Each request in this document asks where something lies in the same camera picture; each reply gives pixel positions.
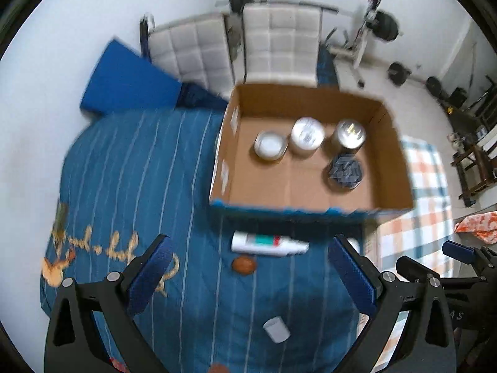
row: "silver bolt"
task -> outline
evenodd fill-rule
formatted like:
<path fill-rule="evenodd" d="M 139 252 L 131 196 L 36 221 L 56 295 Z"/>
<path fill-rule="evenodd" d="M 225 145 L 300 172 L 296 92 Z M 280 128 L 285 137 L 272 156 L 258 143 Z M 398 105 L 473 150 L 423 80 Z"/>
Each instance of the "silver bolt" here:
<path fill-rule="evenodd" d="M 440 286 L 440 280 L 437 278 L 430 278 L 430 285 L 432 285 L 434 288 L 438 288 Z"/>
<path fill-rule="evenodd" d="M 64 286 L 64 288 L 68 288 L 69 286 L 71 286 L 73 284 L 73 278 L 65 278 L 63 281 L 62 281 L 62 285 Z"/>
<path fill-rule="evenodd" d="M 395 280 L 395 274 L 390 271 L 383 272 L 382 276 L 387 282 L 393 282 Z"/>
<path fill-rule="evenodd" d="M 111 272 L 110 274 L 107 275 L 107 280 L 109 282 L 115 282 L 121 277 L 121 274 L 119 272 Z"/>

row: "floor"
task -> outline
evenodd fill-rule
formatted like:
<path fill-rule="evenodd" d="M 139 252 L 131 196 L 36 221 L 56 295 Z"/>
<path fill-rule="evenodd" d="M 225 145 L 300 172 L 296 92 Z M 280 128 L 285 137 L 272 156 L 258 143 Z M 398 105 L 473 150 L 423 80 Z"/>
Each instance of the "floor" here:
<path fill-rule="evenodd" d="M 365 81 L 365 87 L 361 91 L 348 62 L 336 59 L 335 66 L 342 91 L 358 92 L 382 99 L 394 116 L 399 134 L 423 139 L 437 147 L 447 175 L 453 218 L 479 211 L 478 203 L 466 208 L 459 199 L 459 178 L 456 169 L 450 165 L 454 150 L 447 139 L 452 129 L 445 113 L 424 85 L 407 80 L 403 86 L 396 87 L 388 79 L 386 67 L 361 66 L 360 74 Z"/>

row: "plaid cloth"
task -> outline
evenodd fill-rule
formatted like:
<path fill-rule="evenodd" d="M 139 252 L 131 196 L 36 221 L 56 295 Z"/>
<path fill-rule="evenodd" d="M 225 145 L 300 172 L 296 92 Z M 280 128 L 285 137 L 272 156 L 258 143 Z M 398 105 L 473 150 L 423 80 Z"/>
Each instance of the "plaid cloth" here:
<path fill-rule="evenodd" d="M 396 273 L 397 259 L 407 255 L 441 276 L 450 278 L 453 275 L 454 260 L 442 253 L 442 245 L 451 239 L 453 221 L 447 178 L 440 154 L 433 145 L 423 140 L 404 136 L 401 142 L 410 171 L 414 209 L 379 226 L 370 234 L 366 231 L 364 255 L 371 259 L 379 271 Z M 390 360 L 407 314 L 402 312 L 399 315 L 375 370 L 383 368 Z M 367 316 L 361 315 L 358 333 L 366 322 Z"/>

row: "white bottle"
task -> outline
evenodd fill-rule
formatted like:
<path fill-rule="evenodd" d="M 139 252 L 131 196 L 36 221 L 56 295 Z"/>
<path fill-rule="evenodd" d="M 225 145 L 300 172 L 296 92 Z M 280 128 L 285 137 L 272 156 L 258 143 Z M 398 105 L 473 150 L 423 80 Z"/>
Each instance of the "white bottle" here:
<path fill-rule="evenodd" d="M 235 253 L 287 256 L 306 253 L 309 243 L 285 236 L 263 236 L 235 231 L 231 250 Z"/>

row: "brown round object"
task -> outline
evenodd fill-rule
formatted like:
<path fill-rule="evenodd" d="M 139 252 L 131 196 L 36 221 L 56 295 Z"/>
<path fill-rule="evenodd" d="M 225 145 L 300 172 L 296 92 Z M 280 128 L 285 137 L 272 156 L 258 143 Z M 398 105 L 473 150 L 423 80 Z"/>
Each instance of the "brown round object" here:
<path fill-rule="evenodd" d="M 214 363 L 207 373 L 230 373 L 228 368 L 224 365 L 221 365 L 220 363 Z"/>
<path fill-rule="evenodd" d="M 240 275 L 247 276 L 255 272 L 257 262 L 250 256 L 239 256 L 231 263 L 231 269 L 238 272 Z"/>

